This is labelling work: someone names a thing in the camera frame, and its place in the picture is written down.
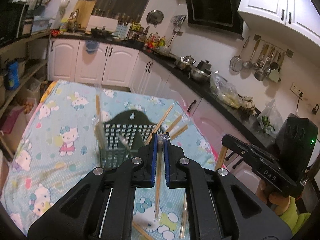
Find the person right hand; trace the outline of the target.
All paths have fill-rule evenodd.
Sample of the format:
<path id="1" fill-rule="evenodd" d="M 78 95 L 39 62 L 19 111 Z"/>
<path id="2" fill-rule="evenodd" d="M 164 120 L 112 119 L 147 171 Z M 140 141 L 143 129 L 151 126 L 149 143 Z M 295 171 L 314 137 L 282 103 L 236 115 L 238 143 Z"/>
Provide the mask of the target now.
<path id="1" fill-rule="evenodd" d="M 276 215 L 281 216 L 286 212 L 293 212 L 296 209 L 295 200 L 289 197 L 283 197 L 277 192 L 267 193 L 267 185 L 261 179 L 259 181 L 259 186 L 257 187 L 255 195 L 265 204 L 269 201 L 271 204 L 275 205 L 274 212 Z"/>

